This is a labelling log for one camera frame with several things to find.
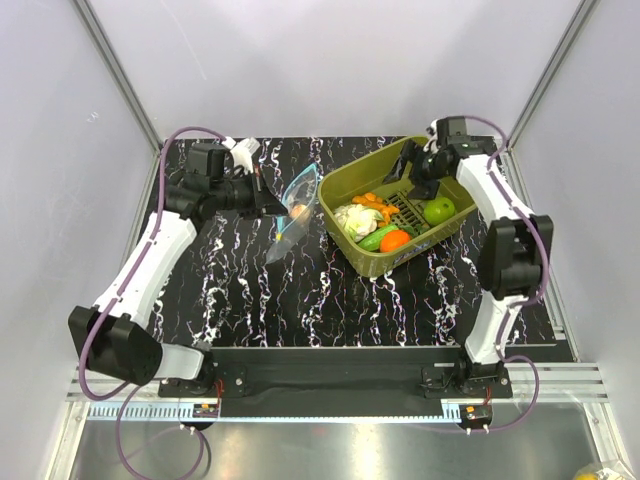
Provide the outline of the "clear zip top bag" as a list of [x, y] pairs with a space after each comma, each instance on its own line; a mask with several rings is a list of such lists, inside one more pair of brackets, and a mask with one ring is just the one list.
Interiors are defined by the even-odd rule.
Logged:
[[287, 213], [277, 218], [275, 240], [266, 253], [267, 264], [283, 259], [308, 233], [317, 203], [318, 185], [317, 165], [312, 163], [287, 186], [281, 199]]

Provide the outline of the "pink toy food piece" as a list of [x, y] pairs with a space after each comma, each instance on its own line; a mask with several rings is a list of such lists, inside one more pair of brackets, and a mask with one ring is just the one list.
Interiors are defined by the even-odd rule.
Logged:
[[311, 215], [311, 208], [305, 204], [296, 204], [290, 211], [290, 217], [296, 222], [306, 222]]

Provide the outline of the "green toy apple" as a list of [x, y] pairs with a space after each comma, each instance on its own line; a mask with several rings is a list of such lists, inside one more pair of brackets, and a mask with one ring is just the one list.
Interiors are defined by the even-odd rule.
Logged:
[[447, 197], [441, 196], [426, 202], [423, 217], [430, 226], [438, 226], [457, 213], [454, 203]]

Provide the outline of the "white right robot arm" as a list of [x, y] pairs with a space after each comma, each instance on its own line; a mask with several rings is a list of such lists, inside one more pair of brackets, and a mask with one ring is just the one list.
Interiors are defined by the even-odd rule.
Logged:
[[441, 179], [454, 178], [471, 196], [487, 235], [476, 263], [482, 300], [471, 333], [442, 387], [466, 396], [488, 393], [508, 382], [506, 343], [523, 307], [544, 295], [550, 274], [554, 225], [535, 214], [513, 191], [497, 166], [507, 141], [472, 135], [469, 116], [434, 121], [421, 146], [407, 140], [385, 183], [407, 177], [411, 197], [435, 197]]

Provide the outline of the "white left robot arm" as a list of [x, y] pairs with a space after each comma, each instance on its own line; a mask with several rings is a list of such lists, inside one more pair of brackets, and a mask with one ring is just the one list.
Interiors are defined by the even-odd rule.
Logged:
[[235, 211], [246, 219], [286, 214], [253, 160], [258, 147], [254, 138], [196, 143], [174, 180], [159, 177], [158, 206], [125, 265], [92, 306], [75, 307], [68, 319], [87, 397], [100, 397], [88, 386], [89, 371], [124, 385], [176, 380], [196, 396], [214, 388], [210, 354], [154, 339], [147, 322], [174, 266], [217, 213]]

